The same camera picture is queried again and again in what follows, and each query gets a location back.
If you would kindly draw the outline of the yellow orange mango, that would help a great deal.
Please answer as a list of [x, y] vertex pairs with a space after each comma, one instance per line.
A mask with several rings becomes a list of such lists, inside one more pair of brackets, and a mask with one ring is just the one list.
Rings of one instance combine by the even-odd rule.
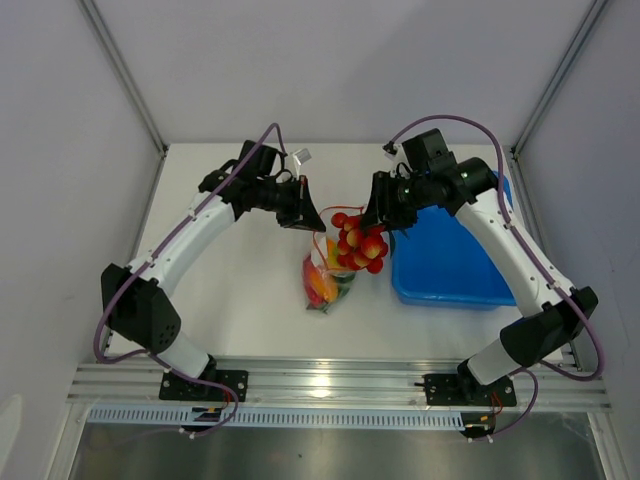
[[341, 264], [338, 261], [339, 251], [337, 249], [336, 242], [332, 238], [326, 237], [325, 245], [326, 245], [326, 251], [327, 251], [326, 262], [327, 262], [328, 268], [340, 269]]

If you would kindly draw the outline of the red cherry bunch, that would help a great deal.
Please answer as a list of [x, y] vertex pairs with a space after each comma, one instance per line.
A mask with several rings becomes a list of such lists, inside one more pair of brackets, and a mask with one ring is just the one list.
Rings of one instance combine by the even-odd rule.
[[360, 229], [361, 215], [337, 212], [331, 216], [331, 225], [337, 230], [332, 238], [339, 251], [340, 271], [366, 270], [372, 275], [379, 274], [384, 260], [390, 253], [390, 245], [384, 236], [383, 227], [371, 230]]

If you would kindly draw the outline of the clear zip bag orange zipper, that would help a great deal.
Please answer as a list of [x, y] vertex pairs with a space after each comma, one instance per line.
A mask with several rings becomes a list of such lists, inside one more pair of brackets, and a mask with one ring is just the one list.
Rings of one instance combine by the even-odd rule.
[[[354, 207], [354, 206], [344, 206], [344, 205], [334, 205], [334, 206], [329, 206], [329, 207], [324, 208], [320, 212], [320, 216], [321, 216], [323, 222], [326, 225], [326, 231], [325, 232], [313, 232], [312, 233], [310, 250], [307, 253], [307, 255], [311, 256], [311, 260], [312, 260], [313, 264], [316, 267], [318, 267], [319, 269], [323, 270], [324, 272], [326, 272], [326, 273], [328, 273], [330, 275], [332, 273], [334, 273], [334, 272], [344, 272], [344, 271], [340, 271], [340, 270], [329, 269], [328, 265], [327, 265], [327, 262], [326, 262], [326, 253], [327, 253], [327, 251], [326, 251], [326, 245], [325, 245], [325, 238], [329, 237], [329, 236], [333, 236], [333, 235], [335, 235], [337, 233], [337, 230], [331, 225], [330, 219], [331, 219], [331, 216], [334, 213], [337, 213], [339, 211], [345, 212], [348, 215], [359, 215], [359, 214], [362, 213], [363, 208], [361, 206]], [[308, 311], [314, 311], [314, 312], [318, 312], [318, 313], [322, 313], [322, 314], [327, 315], [344, 298], [342, 298], [339, 302], [330, 303], [328, 306], [322, 307], [321, 309], [312, 309], [310, 307], [310, 305], [309, 305], [309, 302], [308, 302], [308, 299], [307, 299], [307, 295], [306, 295], [306, 309]]]

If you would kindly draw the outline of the red orange mango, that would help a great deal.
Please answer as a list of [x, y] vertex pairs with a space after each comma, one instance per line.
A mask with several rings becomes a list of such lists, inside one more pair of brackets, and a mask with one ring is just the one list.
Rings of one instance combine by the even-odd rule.
[[338, 299], [336, 281], [330, 274], [316, 267], [310, 255], [307, 255], [302, 263], [302, 280], [312, 309], [321, 309]]

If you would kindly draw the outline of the green cucumber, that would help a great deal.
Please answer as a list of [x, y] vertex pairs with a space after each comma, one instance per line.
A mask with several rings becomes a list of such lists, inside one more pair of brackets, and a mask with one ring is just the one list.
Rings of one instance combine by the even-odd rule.
[[351, 290], [353, 281], [347, 278], [338, 278], [335, 282], [335, 295], [332, 297], [331, 302], [339, 302], [342, 298], [344, 298]]

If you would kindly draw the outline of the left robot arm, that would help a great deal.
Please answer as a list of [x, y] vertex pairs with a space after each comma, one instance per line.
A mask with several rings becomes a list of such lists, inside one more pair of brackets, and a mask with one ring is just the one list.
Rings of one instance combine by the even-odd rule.
[[216, 390], [215, 361], [182, 329], [171, 296], [204, 250], [243, 214], [272, 212], [286, 229], [323, 232], [301, 166], [305, 149], [287, 154], [247, 140], [236, 159], [204, 177], [191, 204], [164, 239], [126, 266], [109, 265], [101, 275], [103, 316], [109, 328], [182, 377], [182, 388], [197, 400]]

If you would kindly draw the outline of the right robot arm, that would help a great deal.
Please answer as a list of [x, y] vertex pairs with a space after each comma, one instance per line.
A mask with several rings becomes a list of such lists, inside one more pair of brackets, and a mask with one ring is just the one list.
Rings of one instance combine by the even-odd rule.
[[509, 211], [504, 177], [478, 157], [457, 161], [441, 132], [432, 129], [384, 151], [408, 165], [406, 174], [379, 171], [361, 220], [365, 229], [406, 230], [420, 210], [438, 207], [479, 243], [513, 294], [520, 319], [458, 367], [456, 389], [468, 403], [489, 396], [493, 384], [540, 363], [586, 329], [598, 298], [576, 288]]

